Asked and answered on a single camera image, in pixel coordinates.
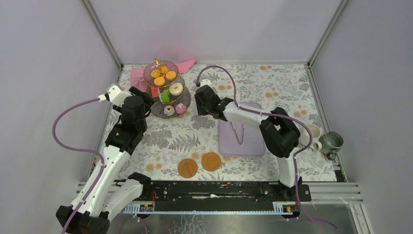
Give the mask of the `pink cake slice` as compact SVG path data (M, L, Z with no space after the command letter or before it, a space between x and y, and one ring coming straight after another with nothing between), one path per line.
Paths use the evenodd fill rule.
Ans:
M151 96L153 98L158 98L160 96L160 90L156 87L151 87Z

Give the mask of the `green striped cake piece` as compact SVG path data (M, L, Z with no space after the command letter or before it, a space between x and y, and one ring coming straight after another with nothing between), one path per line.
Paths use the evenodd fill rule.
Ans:
M170 103L170 92L169 89L164 89L162 93L160 94L160 101L163 104L169 104Z

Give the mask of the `yellow round biscuit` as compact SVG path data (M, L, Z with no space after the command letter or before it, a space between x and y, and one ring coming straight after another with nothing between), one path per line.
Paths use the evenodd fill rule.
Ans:
M178 74L175 71L168 71L165 74L165 78L166 80L172 81L175 80L177 78Z
M162 87L166 84L166 80L163 76L157 77L153 80L153 83L157 87Z

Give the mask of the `grey speckled cake ball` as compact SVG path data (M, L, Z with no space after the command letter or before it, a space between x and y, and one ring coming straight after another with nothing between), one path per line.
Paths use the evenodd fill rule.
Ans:
M164 107L164 115L167 117L173 116L175 114L175 109L171 105L167 105Z

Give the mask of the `three-tier glass cake stand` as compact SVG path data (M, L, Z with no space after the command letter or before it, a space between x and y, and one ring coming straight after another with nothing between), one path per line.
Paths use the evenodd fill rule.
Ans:
M178 76L175 80L169 81L169 80L166 80L165 75L162 74L161 76L163 76L165 78L166 84L162 87L157 87L157 86L154 85L154 83L153 83L154 78L152 78L150 74L153 70L159 70L161 66L168 66L169 71L175 71L178 74ZM173 96L173 95L170 94L170 103L169 104L161 103L160 97L153 98L151 96L154 99L154 102L155 102L151 107L151 113L153 115L155 115L157 117L164 118L164 119L170 119L170 118L178 117L180 115L178 115L176 112L173 116L170 116L170 117L165 116L164 115L164 107L167 106L167 105L171 105L175 108L175 106L180 102L183 103L184 105L186 105L187 110L188 110L188 108L191 104L190 92L189 92L189 90L186 86L184 78L179 74L178 67L174 62L172 62L170 60L164 60L164 59L163 60L155 59L155 61L153 63L147 65L144 68L143 78L144 78L144 81L146 82L146 85L147 85L146 86L146 92L150 96L151 96L151 87L159 88L160 93L162 93L162 91L164 89L169 89L170 85L172 85L173 83L176 83L176 82L179 82L184 86L184 91L180 96Z

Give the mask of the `yellow jam-dot cookie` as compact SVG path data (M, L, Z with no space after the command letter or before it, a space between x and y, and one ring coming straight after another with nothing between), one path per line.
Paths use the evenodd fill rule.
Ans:
M152 78L157 78L157 77L160 77L162 73L160 70L153 70L150 75Z

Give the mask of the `pink sugared cake ball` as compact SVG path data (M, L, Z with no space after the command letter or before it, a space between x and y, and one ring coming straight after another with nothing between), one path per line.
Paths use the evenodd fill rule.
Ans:
M184 104L181 103L181 102L178 103L178 104L175 106L175 111L176 111L176 113L177 113L178 115L183 114L186 110L187 110L186 105L184 105Z

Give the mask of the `pink handled tongs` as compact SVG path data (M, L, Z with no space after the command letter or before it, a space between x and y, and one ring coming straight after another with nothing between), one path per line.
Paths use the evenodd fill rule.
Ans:
M231 126L238 144L242 145L244 142L245 125L239 122L231 122Z

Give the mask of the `white glazed donut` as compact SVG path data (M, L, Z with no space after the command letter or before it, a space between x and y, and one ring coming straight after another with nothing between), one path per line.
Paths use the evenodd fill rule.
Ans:
M169 93L173 96L180 96L184 91L184 86L179 83L173 83L172 85L170 85L169 87Z

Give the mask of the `orange swirl cookie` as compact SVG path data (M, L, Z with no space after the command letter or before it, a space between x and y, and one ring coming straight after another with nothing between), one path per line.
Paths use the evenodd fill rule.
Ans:
M160 70L160 73L163 74L163 75L165 75L167 72L169 72L168 66L161 66L159 70Z

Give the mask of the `lilac plastic tray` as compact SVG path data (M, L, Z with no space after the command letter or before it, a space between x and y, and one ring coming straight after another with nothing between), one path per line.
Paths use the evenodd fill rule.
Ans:
M266 152L260 124L266 119L261 113L261 105L255 102L241 102L238 106L229 103L224 116L227 121L219 121L218 151L223 156L262 157ZM244 142L238 144L231 122L245 125Z

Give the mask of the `wooden coaster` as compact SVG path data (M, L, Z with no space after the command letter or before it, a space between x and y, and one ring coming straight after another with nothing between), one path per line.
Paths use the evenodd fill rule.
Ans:
M220 168L222 161L218 154L207 153L203 155L201 164L206 171L214 172Z
M198 164L195 160L187 158L178 164L178 173L183 178L191 178L198 172Z

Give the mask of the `white ceramic mug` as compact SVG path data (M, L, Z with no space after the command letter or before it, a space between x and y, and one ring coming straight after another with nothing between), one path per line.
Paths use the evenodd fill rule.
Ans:
M322 149L322 144L319 141L321 137L321 128L315 124L307 124L306 127L309 131L304 127L299 128L299 143L306 146L310 142L310 139L312 139L310 148L312 150L320 151Z

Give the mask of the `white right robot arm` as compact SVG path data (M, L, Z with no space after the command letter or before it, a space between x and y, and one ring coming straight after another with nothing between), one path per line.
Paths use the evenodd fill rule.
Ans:
M271 112L236 103L231 98L219 98L209 85L198 85L195 92L198 114L210 115L226 122L238 122L260 131L267 150L277 158L281 198L293 200L298 194L300 175L293 154L299 143L300 131L284 109Z

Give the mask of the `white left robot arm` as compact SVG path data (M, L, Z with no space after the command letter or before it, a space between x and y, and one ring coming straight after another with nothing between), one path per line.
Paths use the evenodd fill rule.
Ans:
M108 192L147 130L146 118L154 100L136 87L125 91L112 84L105 94L75 107L105 100L120 116L105 141L103 153L91 151L99 161L83 189L69 206L60 206L56 212L64 234L105 234L111 221L129 203L152 195L151 179L140 173L131 174L112 195Z

